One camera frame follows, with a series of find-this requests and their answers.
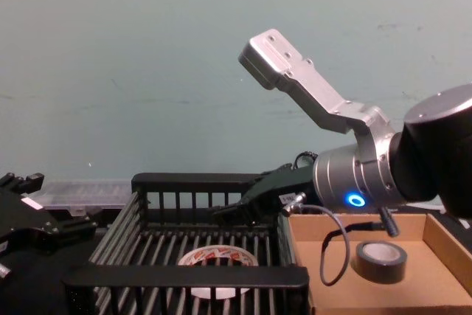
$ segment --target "roll of tape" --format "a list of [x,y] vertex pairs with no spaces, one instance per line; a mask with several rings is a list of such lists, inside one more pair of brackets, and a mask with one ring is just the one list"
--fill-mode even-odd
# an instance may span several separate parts
[[355,270],[376,283],[393,284],[405,277],[406,252],[393,243],[367,241],[357,245]]
[[[240,262],[243,266],[258,266],[257,259],[253,254],[245,249],[236,246],[228,245],[211,245],[201,247],[186,253],[179,261],[179,266],[193,266],[204,260],[212,258],[230,258],[234,261]],[[242,288],[241,294],[246,293],[249,289]],[[190,291],[193,296],[210,299],[209,288],[192,288]],[[236,296],[234,288],[216,288],[216,299],[228,299]]]

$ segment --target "brown cardboard tray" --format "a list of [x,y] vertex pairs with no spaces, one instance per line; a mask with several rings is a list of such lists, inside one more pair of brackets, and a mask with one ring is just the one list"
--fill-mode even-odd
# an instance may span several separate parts
[[[377,215],[340,215],[343,225],[378,221]],[[431,215],[395,215],[397,238],[385,232],[351,232],[351,261],[361,241],[386,240],[402,247],[408,257],[405,278],[381,285],[359,276],[350,265],[334,286],[319,278],[322,241],[337,229],[326,215],[289,218],[296,262],[308,268],[310,306],[315,315],[468,314],[472,315],[472,256]],[[326,251],[325,276],[332,280],[343,263],[344,241],[334,238]]]

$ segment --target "teal wall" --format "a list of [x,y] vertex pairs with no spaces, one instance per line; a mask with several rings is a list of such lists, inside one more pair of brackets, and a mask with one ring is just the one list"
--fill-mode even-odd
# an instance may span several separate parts
[[471,80],[472,0],[0,0],[0,172],[257,172],[353,142],[237,62],[271,27],[397,129]]

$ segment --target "blue led ring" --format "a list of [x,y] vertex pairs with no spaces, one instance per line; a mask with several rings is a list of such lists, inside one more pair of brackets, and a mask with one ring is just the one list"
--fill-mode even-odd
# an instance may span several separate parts
[[366,205],[366,200],[357,193],[351,193],[347,197],[347,203],[354,207],[363,207]]

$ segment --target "printed tape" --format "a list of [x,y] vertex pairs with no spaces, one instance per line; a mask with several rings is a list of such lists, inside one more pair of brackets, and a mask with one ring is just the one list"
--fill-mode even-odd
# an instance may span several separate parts
[[[258,266],[257,259],[254,255],[245,249],[229,245],[211,245],[201,247],[186,253],[178,262],[179,266],[193,266],[204,260],[212,258],[230,258],[240,262],[243,266]],[[242,288],[241,294],[246,293],[249,289]],[[210,299],[209,288],[192,288],[191,293],[195,297]],[[236,296],[234,288],[216,288],[216,299],[228,299]]]

